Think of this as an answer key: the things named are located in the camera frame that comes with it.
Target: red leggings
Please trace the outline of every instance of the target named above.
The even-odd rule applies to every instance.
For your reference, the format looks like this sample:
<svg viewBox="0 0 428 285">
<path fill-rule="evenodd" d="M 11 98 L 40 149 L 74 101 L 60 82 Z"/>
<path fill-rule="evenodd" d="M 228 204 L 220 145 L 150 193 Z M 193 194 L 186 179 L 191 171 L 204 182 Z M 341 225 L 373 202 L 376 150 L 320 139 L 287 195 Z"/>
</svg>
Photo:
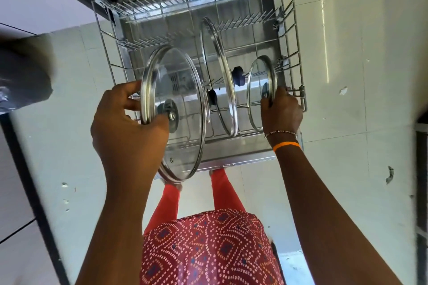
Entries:
<svg viewBox="0 0 428 285">
<path fill-rule="evenodd" d="M 214 170 L 211 176 L 213 188 L 214 209 L 233 208 L 245 212 L 238 195 L 227 178 L 224 169 Z M 173 185 L 166 184 L 163 189 L 162 198 L 150 219 L 144 235 L 158 227 L 162 223 L 177 219 L 179 212 L 180 192 Z"/>
</svg>

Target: red patterned dress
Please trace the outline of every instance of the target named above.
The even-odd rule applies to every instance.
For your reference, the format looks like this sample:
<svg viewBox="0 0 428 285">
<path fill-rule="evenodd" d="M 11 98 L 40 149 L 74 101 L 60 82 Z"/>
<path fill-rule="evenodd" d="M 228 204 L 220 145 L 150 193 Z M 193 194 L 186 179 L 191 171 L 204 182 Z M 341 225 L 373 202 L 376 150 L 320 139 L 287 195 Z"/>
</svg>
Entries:
<svg viewBox="0 0 428 285">
<path fill-rule="evenodd" d="M 263 225 L 235 209 L 166 222 L 145 235 L 141 284 L 284 284 Z"/>
</svg>

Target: bracelet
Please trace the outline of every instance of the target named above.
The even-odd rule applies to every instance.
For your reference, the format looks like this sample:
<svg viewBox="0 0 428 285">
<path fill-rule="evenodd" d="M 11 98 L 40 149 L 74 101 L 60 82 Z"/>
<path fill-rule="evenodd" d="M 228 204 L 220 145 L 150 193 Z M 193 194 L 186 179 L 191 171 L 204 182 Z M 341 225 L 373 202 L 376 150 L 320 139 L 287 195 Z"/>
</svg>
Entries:
<svg viewBox="0 0 428 285">
<path fill-rule="evenodd" d="M 294 137 L 295 137 L 295 138 L 296 138 L 296 140 L 297 140 L 297 134 L 296 134 L 296 133 L 294 133 L 294 132 L 290 132 L 290 131 L 283 131 L 283 130 L 277 130 L 277 131 L 269 132 L 268 134 L 265 134 L 265 138 L 267 138 L 268 136 L 270 136 L 271 134 L 274 134 L 274 133 L 289 133 L 289 134 L 294 135 Z"/>
<path fill-rule="evenodd" d="M 274 146 L 273 151 L 276 152 L 279 148 L 284 146 L 296 146 L 296 147 L 302 148 L 300 144 L 298 144 L 297 142 L 281 142 L 281 143 L 278 143 L 276 146 Z"/>
</svg>

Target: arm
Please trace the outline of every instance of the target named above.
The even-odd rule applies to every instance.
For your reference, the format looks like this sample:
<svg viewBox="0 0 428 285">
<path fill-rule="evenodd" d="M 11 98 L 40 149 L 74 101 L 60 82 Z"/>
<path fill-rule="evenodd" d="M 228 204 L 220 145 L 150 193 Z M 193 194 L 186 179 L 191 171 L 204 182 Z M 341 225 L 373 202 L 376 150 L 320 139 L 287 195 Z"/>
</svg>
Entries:
<svg viewBox="0 0 428 285">
<path fill-rule="evenodd" d="M 297 99 L 278 88 L 274 102 L 262 99 L 265 133 L 296 132 L 302 121 Z M 289 133 L 267 137 L 274 147 L 296 141 Z M 317 285 L 400 285 L 401 282 L 324 185 L 299 147 L 276 151 L 302 250 Z"/>
<path fill-rule="evenodd" d="M 140 81 L 104 93 L 91 126 L 103 163 L 107 195 L 76 285 L 139 285 L 142 214 L 167 144 L 168 119 L 159 115 L 140 125 L 125 109 L 140 110 L 128 97 Z"/>
</svg>

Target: glass lid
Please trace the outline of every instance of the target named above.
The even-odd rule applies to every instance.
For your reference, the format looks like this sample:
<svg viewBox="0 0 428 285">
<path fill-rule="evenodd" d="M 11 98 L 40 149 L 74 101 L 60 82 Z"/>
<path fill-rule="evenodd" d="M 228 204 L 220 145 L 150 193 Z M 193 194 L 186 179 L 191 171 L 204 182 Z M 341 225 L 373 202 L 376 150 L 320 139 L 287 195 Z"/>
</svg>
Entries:
<svg viewBox="0 0 428 285">
<path fill-rule="evenodd" d="M 190 57 L 171 45 L 155 50 L 141 80 L 141 121 L 157 114 L 169 120 L 169 138 L 159 174 L 180 183 L 201 162 L 206 135 L 206 97 Z"/>
<path fill-rule="evenodd" d="M 251 65 L 247 81 L 247 108 L 249 122 L 254 130 L 261 132 L 260 100 L 272 101 L 277 88 L 277 77 L 268 56 L 259 56 Z"/>
<path fill-rule="evenodd" d="M 214 24 L 208 17 L 201 22 L 200 40 L 202 58 L 206 66 L 212 88 L 216 89 L 218 103 L 215 105 L 221 124 L 230 136 L 238 134 L 238 110 L 232 73 L 227 64 L 226 54 Z"/>
</svg>

